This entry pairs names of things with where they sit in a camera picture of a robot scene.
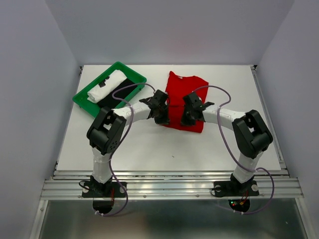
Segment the red t shirt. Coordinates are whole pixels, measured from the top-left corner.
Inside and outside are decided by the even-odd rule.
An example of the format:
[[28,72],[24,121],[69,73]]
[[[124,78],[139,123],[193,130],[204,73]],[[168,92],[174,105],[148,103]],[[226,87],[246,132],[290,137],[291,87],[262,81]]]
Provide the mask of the red t shirt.
[[182,77],[174,72],[169,73],[165,92],[169,96],[168,128],[177,130],[190,131],[194,133],[202,133],[204,122],[198,121],[194,126],[182,126],[180,124],[181,117],[184,111],[183,97],[196,91],[200,99],[205,102],[209,83],[198,76]]

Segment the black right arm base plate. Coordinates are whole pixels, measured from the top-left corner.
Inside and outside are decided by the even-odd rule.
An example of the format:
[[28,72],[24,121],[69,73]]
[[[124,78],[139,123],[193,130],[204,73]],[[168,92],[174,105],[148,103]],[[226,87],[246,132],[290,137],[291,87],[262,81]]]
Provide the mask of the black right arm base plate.
[[216,181],[213,183],[211,193],[218,198],[259,196],[259,189],[256,181],[240,184],[235,181]]

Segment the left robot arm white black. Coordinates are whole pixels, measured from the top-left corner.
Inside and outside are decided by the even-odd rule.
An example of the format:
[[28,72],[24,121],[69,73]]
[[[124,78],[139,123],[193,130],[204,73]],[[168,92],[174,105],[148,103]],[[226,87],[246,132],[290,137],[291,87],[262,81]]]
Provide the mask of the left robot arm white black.
[[104,107],[100,110],[87,132],[93,152],[93,172],[90,181],[82,185],[84,192],[93,191],[99,196],[110,193],[115,178],[111,160],[128,135],[133,123],[154,119],[156,124],[169,123],[168,105],[135,103],[120,109]]

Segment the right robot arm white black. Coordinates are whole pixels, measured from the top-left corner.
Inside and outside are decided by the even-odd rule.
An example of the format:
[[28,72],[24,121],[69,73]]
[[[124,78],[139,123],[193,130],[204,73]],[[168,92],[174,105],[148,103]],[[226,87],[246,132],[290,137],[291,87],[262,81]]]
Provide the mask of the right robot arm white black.
[[[247,189],[247,182],[252,180],[259,159],[273,142],[273,136],[259,112],[238,112],[223,109],[215,105],[199,107],[184,106],[181,124],[193,126],[196,122],[215,123],[218,125],[226,149],[237,164],[229,182],[234,194],[241,194]],[[237,159],[230,150],[223,128],[233,131],[240,156]]]

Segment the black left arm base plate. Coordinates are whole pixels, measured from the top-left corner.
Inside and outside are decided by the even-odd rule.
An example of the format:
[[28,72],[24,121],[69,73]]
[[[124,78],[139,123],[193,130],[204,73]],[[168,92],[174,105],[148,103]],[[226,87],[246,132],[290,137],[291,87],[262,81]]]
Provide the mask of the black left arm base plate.
[[125,198],[126,193],[117,182],[107,182],[106,186],[98,186],[97,184],[82,180],[79,182],[82,189],[82,198]]

